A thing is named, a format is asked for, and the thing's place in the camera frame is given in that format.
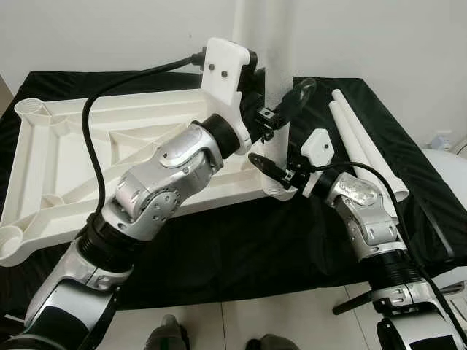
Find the white wall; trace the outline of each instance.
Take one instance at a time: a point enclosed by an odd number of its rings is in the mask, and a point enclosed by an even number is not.
[[[233,0],[3,0],[0,74],[141,69],[231,37]],[[419,144],[467,133],[467,1],[298,0],[296,73],[362,77]]]

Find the robotic arm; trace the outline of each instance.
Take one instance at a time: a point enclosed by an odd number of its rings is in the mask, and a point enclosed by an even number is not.
[[[201,89],[203,122],[161,146],[120,179],[100,212],[88,217],[69,249],[35,294],[26,331],[0,349],[94,349],[115,313],[120,286],[136,256],[180,204],[204,189],[234,152],[244,154],[260,137],[271,138],[313,91],[309,79],[274,110],[255,91],[255,53],[224,39],[210,39]]]
[[[334,307],[333,313],[339,315],[372,302],[384,317],[377,325],[383,350],[465,349],[451,317],[409,256],[398,228],[382,205],[378,187],[326,167],[333,154],[324,129],[316,129],[301,148],[309,164],[296,163],[283,171],[267,158],[249,154],[263,173],[285,188],[301,189],[306,197],[313,193],[322,198],[344,221],[371,291]],[[328,169],[316,171],[320,167]]]

